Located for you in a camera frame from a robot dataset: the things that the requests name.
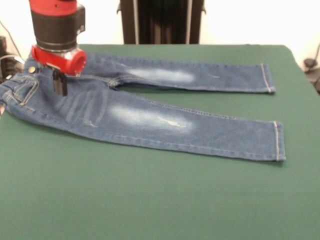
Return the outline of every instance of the black object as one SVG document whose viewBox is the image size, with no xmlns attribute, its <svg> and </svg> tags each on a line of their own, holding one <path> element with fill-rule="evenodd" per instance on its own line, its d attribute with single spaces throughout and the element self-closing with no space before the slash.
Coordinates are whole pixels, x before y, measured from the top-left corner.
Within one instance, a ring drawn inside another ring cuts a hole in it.
<svg viewBox="0 0 320 240">
<path fill-rule="evenodd" d="M 315 66 L 318 65 L 317 60 L 312 58 L 305 59 L 303 63 L 308 69 L 313 69 Z"/>
<path fill-rule="evenodd" d="M 31 10 L 34 35 L 38 47 L 54 52 L 68 52 L 77 47 L 77 36 L 85 31 L 85 7 L 66 16 L 48 16 Z"/>
<path fill-rule="evenodd" d="M 7 41 L 4 36 L 0 36 L 0 58 L 5 55 L 7 55 Z M 0 61 L 0 80 L 7 77 L 8 74 L 6 68 L 6 61 L 3 59 Z"/>
<path fill-rule="evenodd" d="M 53 70 L 53 90 L 61 96 L 66 96 L 67 91 L 67 77 L 58 69 Z"/>
<path fill-rule="evenodd" d="M 191 16 L 188 16 L 188 4 L 189 0 L 120 0 L 124 43 L 198 44 L 204 0 L 192 1 Z"/>
</svg>

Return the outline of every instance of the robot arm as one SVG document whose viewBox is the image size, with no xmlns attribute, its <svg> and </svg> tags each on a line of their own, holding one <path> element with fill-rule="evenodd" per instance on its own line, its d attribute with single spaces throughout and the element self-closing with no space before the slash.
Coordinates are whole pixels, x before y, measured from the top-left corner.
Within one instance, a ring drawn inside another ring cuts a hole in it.
<svg viewBox="0 0 320 240">
<path fill-rule="evenodd" d="M 53 89 L 66 96 L 67 75 L 77 75 L 86 64 L 77 36 L 85 31 L 85 8 L 77 0 L 29 0 L 36 45 L 33 58 L 53 68 Z"/>
</svg>

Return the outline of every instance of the jeans leg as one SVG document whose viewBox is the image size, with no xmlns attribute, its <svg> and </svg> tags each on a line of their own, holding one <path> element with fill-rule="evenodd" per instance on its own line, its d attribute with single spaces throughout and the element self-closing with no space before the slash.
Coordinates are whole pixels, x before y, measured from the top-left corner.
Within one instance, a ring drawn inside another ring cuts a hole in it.
<svg viewBox="0 0 320 240">
<path fill-rule="evenodd" d="M 82 74 L 109 78 L 114 86 L 137 84 L 164 89 L 269 94 L 276 91 L 266 64 L 190 63 L 89 53 Z"/>
</svg>

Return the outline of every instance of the blue denim jeans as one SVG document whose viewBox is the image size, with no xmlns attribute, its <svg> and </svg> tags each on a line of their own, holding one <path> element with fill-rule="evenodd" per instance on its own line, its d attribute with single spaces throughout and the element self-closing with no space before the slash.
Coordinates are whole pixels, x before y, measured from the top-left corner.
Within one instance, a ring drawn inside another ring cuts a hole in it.
<svg viewBox="0 0 320 240">
<path fill-rule="evenodd" d="M 29 67 L 35 73 L 28 73 Z M 53 70 L 27 60 L 24 72 L 0 85 L 0 104 L 22 120 L 104 142 L 153 149 L 283 161 L 283 125 L 166 105 L 117 89 L 275 92 L 267 65 L 186 63 L 88 53 L 68 96 L 53 91 Z"/>
</svg>

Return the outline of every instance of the jeans pocket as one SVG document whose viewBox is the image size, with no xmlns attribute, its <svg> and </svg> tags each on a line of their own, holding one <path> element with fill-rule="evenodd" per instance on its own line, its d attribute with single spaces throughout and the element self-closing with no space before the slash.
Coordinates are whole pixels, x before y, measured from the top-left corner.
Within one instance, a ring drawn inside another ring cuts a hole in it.
<svg viewBox="0 0 320 240">
<path fill-rule="evenodd" d="M 39 87 L 39 82 L 35 79 L 26 80 L 19 86 L 15 87 L 13 97 L 20 102 L 20 105 L 25 105 L 34 95 Z"/>
</svg>

